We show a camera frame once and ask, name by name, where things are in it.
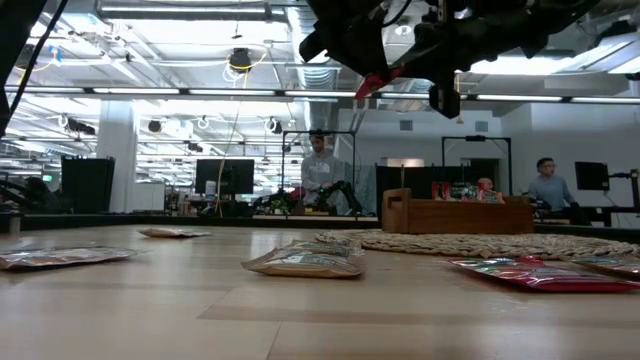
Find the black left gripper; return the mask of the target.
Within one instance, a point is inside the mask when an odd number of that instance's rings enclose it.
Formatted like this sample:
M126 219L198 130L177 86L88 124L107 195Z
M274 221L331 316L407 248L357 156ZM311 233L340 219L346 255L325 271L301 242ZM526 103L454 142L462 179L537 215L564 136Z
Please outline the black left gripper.
M316 16L312 32L300 43L304 61L325 51L331 59L360 75L395 79L402 66L390 67L382 41L387 11L384 0L307 0Z

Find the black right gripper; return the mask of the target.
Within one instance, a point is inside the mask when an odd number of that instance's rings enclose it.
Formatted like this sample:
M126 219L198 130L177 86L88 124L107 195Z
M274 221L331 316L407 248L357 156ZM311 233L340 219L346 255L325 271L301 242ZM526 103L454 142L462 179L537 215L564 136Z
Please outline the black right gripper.
M460 114L457 71L522 45L530 20L527 0L463 0L471 15L424 19L414 27L414 44L399 58L399 75L434 83L429 105L453 119Z

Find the wooden compartment tea box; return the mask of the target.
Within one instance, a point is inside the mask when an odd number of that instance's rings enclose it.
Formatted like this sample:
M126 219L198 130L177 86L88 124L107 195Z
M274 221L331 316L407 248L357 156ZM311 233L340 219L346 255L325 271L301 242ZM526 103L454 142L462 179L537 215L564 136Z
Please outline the wooden compartment tea box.
M382 230L399 234L517 235L534 232L529 198L506 197L504 204L413 199L408 188L387 190Z

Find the round woven straw placemat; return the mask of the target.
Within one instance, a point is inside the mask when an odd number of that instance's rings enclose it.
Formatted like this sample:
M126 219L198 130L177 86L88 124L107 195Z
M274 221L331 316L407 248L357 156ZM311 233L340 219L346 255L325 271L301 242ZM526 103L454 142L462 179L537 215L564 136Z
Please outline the round woven straw placemat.
M382 230L322 231L323 243L354 243L364 249L454 257L527 257L564 260L600 256L640 256L640 245L592 237L558 234L423 234Z

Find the beige tea bag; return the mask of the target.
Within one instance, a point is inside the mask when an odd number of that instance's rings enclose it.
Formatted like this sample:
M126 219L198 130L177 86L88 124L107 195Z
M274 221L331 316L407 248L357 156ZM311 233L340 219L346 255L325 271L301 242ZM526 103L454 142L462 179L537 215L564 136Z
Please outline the beige tea bag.
M172 229L172 228L146 228L146 229L140 229L139 233L149 238L173 238L173 239L195 238L195 237L204 237L209 235L209 232L198 232L198 231L189 231L189 230Z
M365 252L358 249L307 250L276 248L245 261L248 271L269 276L304 278L353 278L365 270Z
M362 256L365 251L359 243L349 241L320 242L294 240L284 247L291 252L308 252L315 254L326 254L348 258L350 256Z
M572 263L605 274L640 280L640 258L634 256L600 256L573 259Z

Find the silver packet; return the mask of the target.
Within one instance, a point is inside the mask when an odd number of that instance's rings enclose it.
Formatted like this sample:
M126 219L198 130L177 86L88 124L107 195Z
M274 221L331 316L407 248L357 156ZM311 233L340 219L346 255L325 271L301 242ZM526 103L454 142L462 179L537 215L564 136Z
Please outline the silver packet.
M140 251L108 246L55 247L20 249L0 252L0 270L45 268L76 264L118 261L140 254Z

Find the black partition panel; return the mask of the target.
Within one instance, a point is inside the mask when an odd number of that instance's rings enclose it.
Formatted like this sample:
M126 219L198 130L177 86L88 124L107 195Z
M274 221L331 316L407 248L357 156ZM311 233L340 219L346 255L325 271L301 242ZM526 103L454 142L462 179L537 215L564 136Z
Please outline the black partition panel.
M377 166L376 198L381 203L383 193L387 190L408 188L412 197L417 199L432 198L432 184L436 182L458 183L470 180L467 171L458 167L387 167Z

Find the black monitor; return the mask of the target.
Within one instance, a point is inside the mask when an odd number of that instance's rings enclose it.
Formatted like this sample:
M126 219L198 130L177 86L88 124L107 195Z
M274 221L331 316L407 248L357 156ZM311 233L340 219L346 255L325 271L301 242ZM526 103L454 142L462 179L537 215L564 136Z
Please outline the black monitor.
M605 163L576 162L575 175L578 190L608 191L609 171Z
M196 161L195 192L206 194L207 182L220 185L223 194L252 194L255 161L252 159L199 159Z
M63 157L61 188L77 214L109 211L115 159Z

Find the white cabinet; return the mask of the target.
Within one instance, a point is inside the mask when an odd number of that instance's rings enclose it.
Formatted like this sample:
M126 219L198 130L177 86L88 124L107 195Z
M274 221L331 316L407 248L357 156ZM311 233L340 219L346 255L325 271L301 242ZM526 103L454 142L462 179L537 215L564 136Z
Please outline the white cabinet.
M136 183L133 187L133 211L163 211L166 186L161 182Z

